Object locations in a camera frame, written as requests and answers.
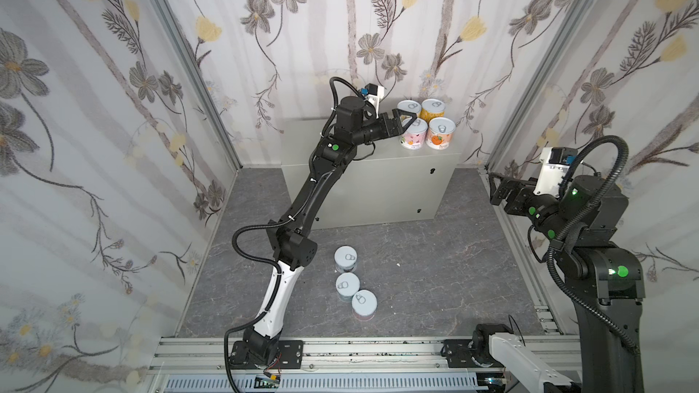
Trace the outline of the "yellow white label can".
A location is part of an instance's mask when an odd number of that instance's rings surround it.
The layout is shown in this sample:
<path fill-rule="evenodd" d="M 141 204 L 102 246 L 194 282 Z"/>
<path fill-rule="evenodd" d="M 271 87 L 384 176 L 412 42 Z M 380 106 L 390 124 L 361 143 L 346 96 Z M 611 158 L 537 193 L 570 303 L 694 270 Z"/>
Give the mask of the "yellow white label can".
<path fill-rule="evenodd" d="M 412 115 L 420 117 L 422 112 L 422 104 L 414 100 L 402 100 L 398 103 L 397 108 L 401 111 L 409 112 L 409 115 L 401 115 L 400 120 L 409 120 Z"/>

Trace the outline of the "pink label can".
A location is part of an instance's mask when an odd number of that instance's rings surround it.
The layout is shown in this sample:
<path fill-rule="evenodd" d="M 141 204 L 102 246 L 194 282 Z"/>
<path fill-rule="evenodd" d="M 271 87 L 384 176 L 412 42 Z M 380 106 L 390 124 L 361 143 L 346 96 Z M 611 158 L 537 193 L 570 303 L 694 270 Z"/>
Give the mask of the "pink label can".
<path fill-rule="evenodd" d="M 420 149 L 425 141 L 428 124 L 421 118 L 416 118 L 400 137 L 400 144 L 409 149 Z"/>

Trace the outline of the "orange persimmon label can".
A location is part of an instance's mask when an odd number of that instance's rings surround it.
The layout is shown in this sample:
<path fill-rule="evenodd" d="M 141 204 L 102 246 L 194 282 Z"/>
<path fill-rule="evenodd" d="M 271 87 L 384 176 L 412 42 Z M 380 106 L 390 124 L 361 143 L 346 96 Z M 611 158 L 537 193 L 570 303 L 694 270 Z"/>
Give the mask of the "orange persimmon label can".
<path fill-rule="evenodd" d="M 433 118 L 429 123 L 426 136 L 427 146 L 435 150 L 447 149 L 451 144 L 455 129 L 455 123 L 449 118 L 443 116 Z"/>

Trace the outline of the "purple label can front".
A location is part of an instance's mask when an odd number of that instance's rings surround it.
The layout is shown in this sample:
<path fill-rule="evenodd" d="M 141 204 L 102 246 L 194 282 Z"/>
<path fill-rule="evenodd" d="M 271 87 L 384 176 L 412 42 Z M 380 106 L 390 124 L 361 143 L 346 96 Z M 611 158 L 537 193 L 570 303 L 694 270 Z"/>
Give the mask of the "purple label can front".
<path fill-rule="evenodd" d="M 355 317 L 359 320 L 371 320 L 376 313 L 378 300 L 373 292 L 361 289 L 353 296 L 351 307 Z"/>

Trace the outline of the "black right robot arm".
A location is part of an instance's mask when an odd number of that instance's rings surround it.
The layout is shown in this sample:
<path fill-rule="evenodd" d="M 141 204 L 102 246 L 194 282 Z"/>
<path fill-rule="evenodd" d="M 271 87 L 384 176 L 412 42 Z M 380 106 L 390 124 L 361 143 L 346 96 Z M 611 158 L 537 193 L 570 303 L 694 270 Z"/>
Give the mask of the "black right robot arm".
<path fill-rule="evenodd" d="M 549 241 L 541 262 L 575 306 L 582 380 L 553 374 L 506 325 L 476 328 L 474 363 L 500 363 L 530 391 L 644 391 L 642 267 L 635 254 L 612 240 L 629 203 L 616 183 L 628 156 L 622 138 L 602 136 L 582 150 L 546 147 L 538 178 L 489 173 L 491 204 L 528 218 L 530 229 Z"/>

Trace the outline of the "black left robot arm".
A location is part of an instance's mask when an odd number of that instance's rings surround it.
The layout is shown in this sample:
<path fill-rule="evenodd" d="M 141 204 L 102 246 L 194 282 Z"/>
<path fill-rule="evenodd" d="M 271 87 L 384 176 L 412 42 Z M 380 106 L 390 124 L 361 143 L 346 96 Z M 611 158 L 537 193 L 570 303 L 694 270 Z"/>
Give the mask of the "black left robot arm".
<path fill-rule="evenodd" d="M 241 227 L 231 238 L 231 246 L 239 256 L 272 267 L 269 287 L 257 316 L 231 327 L 223 336 L 225 371 L 234 392 L 240 390 L 233 378 L 236 356 L 241 355 L 245 362 L 264 369 L 278 360 L 280 335 L 293 289 L 318 251 L 318 244 L 309 238 L 309 233 L 329 191 L 349 164 L 358 160 L 358 147 L 374 147 L 380 140 L 402 136 L 419 119 L 417 114 L 398 108 L 390 115 L 378 112 L 371 103 L 369 90 L 358 89 L 344 78 L 333 76 L 329 88 L 333 101 L 331 114 L 309 156 L 309 176 L 288 211 L 267 224 Z M 251 255 L 240 247 L 238 238 L 257 230 L 267 233 L 273 250 L 271 258 Z"/>

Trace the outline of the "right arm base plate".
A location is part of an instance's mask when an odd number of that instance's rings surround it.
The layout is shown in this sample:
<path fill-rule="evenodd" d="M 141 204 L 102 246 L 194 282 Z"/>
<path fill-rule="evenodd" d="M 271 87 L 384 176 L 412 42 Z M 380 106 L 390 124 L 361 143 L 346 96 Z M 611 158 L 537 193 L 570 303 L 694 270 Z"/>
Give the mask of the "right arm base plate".
<path fill-rule="evenodd" d="M 493 365 L 486 345 L 480 340 L 444 340 L 441 356 L 450 369 L 490 368 Z"/>

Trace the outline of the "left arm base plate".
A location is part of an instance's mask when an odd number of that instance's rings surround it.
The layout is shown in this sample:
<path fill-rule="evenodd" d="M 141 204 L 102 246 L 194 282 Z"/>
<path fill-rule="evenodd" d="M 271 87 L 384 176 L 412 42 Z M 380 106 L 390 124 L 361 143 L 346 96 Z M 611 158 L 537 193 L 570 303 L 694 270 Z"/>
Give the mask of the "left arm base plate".
<path fill-rule="evenodd" d="M 280 340 L 269 345 L 253 345 L 236 341 L 227 362 L 230 369 L 300 369 L 305 343 L 302 340 Z"/>

